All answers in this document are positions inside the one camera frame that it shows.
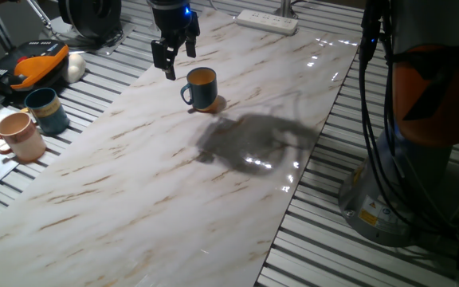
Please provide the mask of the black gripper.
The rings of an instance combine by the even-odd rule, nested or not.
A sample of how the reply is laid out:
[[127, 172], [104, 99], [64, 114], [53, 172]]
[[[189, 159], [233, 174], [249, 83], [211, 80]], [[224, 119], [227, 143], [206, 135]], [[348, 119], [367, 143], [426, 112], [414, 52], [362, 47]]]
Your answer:
[[176, 79], [174, 60], [177, 50], [170, 46], [186, 45], [186, 55], [196, 58], [196, 39], [199, 35], [198, 15], [190, 8], [189, 0], [148, 0], [154, 21], [159, 28], [159, 40], [151, 42], [154, 66], [161, 69], [168, 80]]

